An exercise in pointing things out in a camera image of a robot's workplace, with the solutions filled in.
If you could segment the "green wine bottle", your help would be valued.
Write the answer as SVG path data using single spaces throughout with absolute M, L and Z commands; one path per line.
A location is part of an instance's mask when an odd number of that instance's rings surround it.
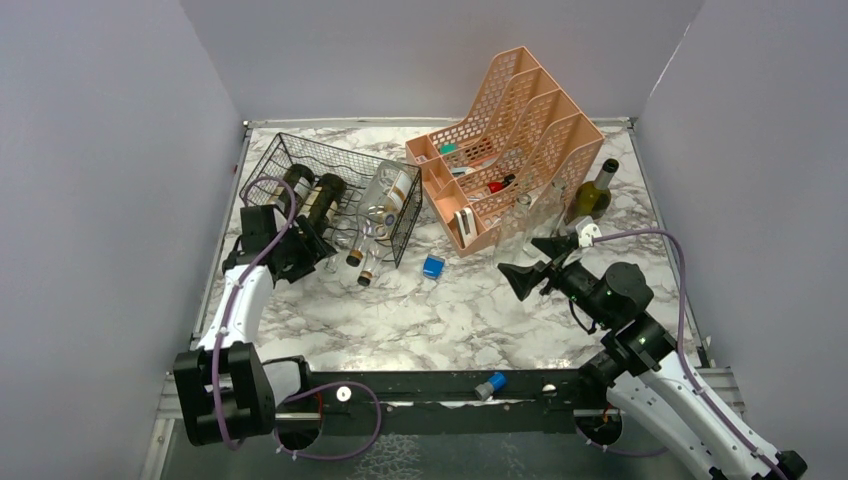
M 341 177 L 325 173 L 307 197 L 301 214 L 319 237 L 330 226 L 346 190 L 347 184 Z
M 610 183 L 619 169 L 619 161 L 608 158 L 604 161 L 596 178 L 580 185 L 566 210 L 565 222 L 589 216 L 599 220 L 607 211 L 612 200 Z

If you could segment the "blue grey cylinder cap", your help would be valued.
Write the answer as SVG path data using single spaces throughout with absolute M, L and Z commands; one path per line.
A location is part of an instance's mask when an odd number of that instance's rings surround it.
M 487 380 L 476 385 L 475 396 L 479 401 L 487 401 L 501 390 L 507 383 L 505 375 L 501 372 L 493 373 Z

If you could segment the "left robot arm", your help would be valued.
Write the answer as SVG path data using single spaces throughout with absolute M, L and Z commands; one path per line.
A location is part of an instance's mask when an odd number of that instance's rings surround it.
M 241 209 L 242 233 L 222 262 L 225 289 L 213 322 L 173 364 L 193 445 L 238 445 L 272 430 L 277 403 L 254 345 L 261 315 L 278 281 L 294 283 L 335 254 L 323 234 L 336 207 L 304 207 L 290 223 L 271 205 Z

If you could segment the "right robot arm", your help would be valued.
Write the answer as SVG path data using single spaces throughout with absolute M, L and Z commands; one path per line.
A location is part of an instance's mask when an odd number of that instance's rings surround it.
M 659 440 L 697 479 L 799 479 L 808 470 L 795 451 L 780 450 L 751 428 L 704 381 L 681 341 L 647 311 L 654 298 L 640 267 L 611 264 L 600 277 L 570 255 L 584 246 L 572 233 L 537 238 L 549 262 L 501 263 L 516 296 L 535 287 L 558 291 L 595 321 L 603 349 L 580 369 L 579 398 L 607 401 Z

